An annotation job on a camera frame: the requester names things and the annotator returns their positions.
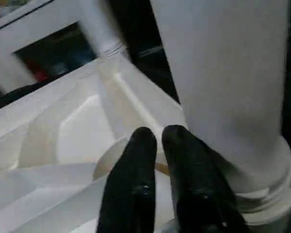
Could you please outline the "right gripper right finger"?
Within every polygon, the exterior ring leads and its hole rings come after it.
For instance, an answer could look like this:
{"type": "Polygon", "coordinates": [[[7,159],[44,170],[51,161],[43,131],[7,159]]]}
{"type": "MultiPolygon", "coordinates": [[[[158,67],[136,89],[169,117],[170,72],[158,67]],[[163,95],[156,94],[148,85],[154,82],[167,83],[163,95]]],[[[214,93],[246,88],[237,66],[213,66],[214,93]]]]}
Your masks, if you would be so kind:
{"type": "Polygon", "coordinates": [[[162,132],[177,230],[248,233],[236,197],[213,161],[216,152],[181,125],[162,132]]]}

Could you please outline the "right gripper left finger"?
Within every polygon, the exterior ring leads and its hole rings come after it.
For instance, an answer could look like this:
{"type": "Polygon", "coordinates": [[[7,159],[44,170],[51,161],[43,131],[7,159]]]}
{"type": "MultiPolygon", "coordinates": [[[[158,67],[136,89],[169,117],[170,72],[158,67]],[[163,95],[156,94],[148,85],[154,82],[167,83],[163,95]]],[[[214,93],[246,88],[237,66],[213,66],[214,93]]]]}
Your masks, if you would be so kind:
{"type": "Polygon", "coordinates": [[[157,139],[137,128],[112,168],[103,192],[98,233],[152,233],[155,226],[157,139]]]}

